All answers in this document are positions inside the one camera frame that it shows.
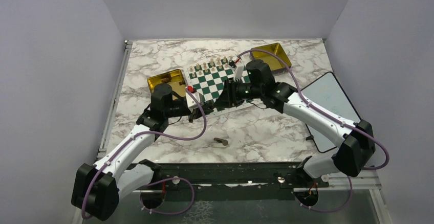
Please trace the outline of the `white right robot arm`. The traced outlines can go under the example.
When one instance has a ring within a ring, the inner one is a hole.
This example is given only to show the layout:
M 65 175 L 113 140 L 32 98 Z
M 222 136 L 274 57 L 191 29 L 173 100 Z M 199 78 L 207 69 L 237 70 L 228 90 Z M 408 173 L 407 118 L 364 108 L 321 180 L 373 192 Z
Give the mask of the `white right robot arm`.
M 340 118 L 330 111 L 318 111 L 310 100 L 288 83 L 275 81 L 269 66 L 257 59 L 246 65 L 249 82 L 234 78 L 224 82 L 216 99 L 217 108 L 231 108 L 246 100 L 260 99 L 266 108 L 292 116 L 320 132 L 335 144 L 338 151 L 329 157 L 304 159 L 296 168 L 296 182 L 307 187 L 315 179 L 329 173 L 341 172 L 356 177 L 375 152 L 373 130 L 369 122 Z

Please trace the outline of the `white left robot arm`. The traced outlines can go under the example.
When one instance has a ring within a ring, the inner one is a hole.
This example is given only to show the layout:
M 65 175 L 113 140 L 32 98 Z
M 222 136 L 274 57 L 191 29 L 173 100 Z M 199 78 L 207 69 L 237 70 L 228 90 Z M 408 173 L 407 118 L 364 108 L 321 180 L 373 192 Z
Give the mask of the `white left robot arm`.
M 153 169 L 141 168 L 137 171 L 141 176 L 136 179 L 125 171 L 158 137 L 180 140 L 180 137 L 165 134 L 169 118 L 206 118 L 209 105 L 203 94 L 192 86 L 185 88 L 185 94 L 185 97 L 178 96 L 169 84 L 158 84 L 151 94 L 150 104 L 126 138 L 94 164 L 84 163 L 77 169 L 71 203 L 81 210 L 82 219 L 107 220 L 126 190 L 133 191 L 141 185 L 152 189 L 160 184 L 161 175 Z

